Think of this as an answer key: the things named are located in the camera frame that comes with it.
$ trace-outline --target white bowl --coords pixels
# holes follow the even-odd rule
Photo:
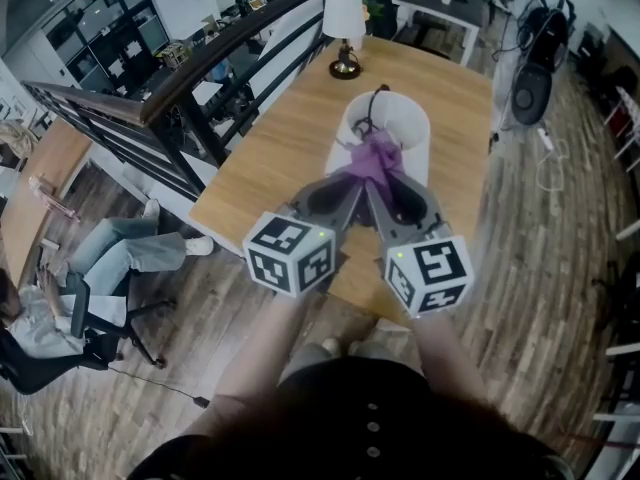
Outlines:
[[[329,152],[325,175],[351,163],[351,153],[342,144],[362,143],[352,129],[359,119],[368,115],[372,96],[373,91],[366,92],[347,106],[338,127],[338,140],[334,141]],[[378,128],[386,128],[393,141],[401,146],[405,173],[426,187],[431,123],[422,107],[403,94],[380,91],[373,101],[371,120]]]

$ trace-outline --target purple cloth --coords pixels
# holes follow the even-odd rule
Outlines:
[[[387,204],[393,202],[387,173],[404,173],[402,167],[402,151],[391,139],[387,130],[378,130],[365,135],[362,144],[349,147],[351,164],[343,167],[339,172],[348,172],[358,178],[372,180],[382,199]]]

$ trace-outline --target white lampshade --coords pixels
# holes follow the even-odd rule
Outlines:
[[[322,31],[336,39],[363,36],[367,29],[362,0],[326,0]]]

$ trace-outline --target jeans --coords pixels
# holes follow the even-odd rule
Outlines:
[[[186,257],[179,233],[156,235],[157,219],[102,219],[69,260],[91,295],[111,295],[129,270],[178,270]]]
[[[395,363],[401,363],[400,359],[394,356],[389,349],[376,343],[375,341],[365,341],[358,346],[353,354],[354,357],[364,357],[367,359],[383,359],[386,361],[393,361]],[[280,382],[284,381],[290,375],[308,368],[309,366],[315,366],[316,364],[324,363],[336,359],[331,353],[324,347],[317,343],[309,343],[300,347],[300,349],[293,354],[291,361],[282,372],[280,376]]]

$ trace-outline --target wooden table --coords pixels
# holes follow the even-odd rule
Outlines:
[[[44,237],[49,210],[29,189],[29,177],[42,175],[63,197],[84,165],[91,140],[61,118],[56,119],[27,160],[0,219],[7,267],[20,287],[32,273],[32,252]]]
[[[304,185],[323,177],[347,104],[386,83],[427,112],[432,128],[429,187],[454,233],[470,245],[487,159],[489,80],[445,59],[373,37],[365,37],[357,52],[362,75],[336,80],[327,67],[338,46],[336,41],[318,56],[261,117],[200,196],[191,217],[241,248],[264,211],[276,210]],[[373,263],[379,256],[376,233],[352,227],[342,251],[349,259],[330,293],[403,322],[399,302]]]

